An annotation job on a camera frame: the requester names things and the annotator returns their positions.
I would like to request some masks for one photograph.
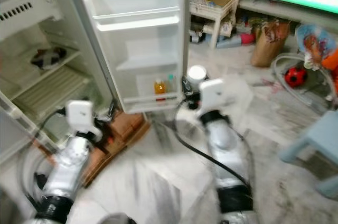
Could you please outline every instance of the plastic bottle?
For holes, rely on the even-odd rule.
[[[250,44],[255,41],[255,35],[254,34],[246,34],[241,33],[239,35],[233,36],[230,39],[226,39],[224,41],[220,41],[217,43],[217,48],[232,48],[232,47],[238,47],[242,44]]]
[[[176,77],[172,73],[168,75],[168,82],[170,84],[170,89],[167,92],[176,92]]]
[[[201,66],[199,64],[190,67],[186,74],[186,79],[190,83],[193,90],[199,90],[199,85],[205,80],[205,78],[206,69],[204,68],[204,66]]]
[[[161,79],[157,79],[154,83],[154,90],[156,95],[164,94],[165,93],[165,85]],[[158,98],[156,101],[164,101],[165,98]]]

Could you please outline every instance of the red ball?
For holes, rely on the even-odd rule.
[[[294,88],[305,83],[307,79],[307,72],[304,68],[291,67],[284,75],[286,83]]]

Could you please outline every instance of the blue plastic chair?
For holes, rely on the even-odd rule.
[[[297,154],[308,145],[314,147],[329,160],[338,165],[338,111],[328,111],[313,124],[288,149],[279,153],[279,158],[287,163],[294,161]],[[319,193],[328,198],[338,195],[338,175],[324,180],[316,186]]]

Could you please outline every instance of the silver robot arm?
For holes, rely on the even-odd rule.
[[[100,140],[102,132],[94,126],[92,103],[70,101],[66,106],[68,124],[73,130],[65,149],[55,156],[55,166],[43,189],[34,220],[25,224],[65,224],[81,184],[89,159],[90,141]]]
[[[193,66],[182,78],[182,87],[188,107],[196,110],[203,124],[211,156],[233,172],[214,165],[221,224],[258,224],[247,182],[248,163],[241,155],[241,138],[220,113],[227,99],[223,80],[210,80],[205,68]]]

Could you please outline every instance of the refrigerator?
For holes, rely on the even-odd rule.
[[[112,99],[128,114],[175,108],[187,64],[188,6],[189,0],[0,0],[0,111],[33,135],[72,99],[92,101],[97,113]],[[159,80],[163,94],[155,93]],[[65,118],[55,115],[38,140],[52,150],[67,131]]]

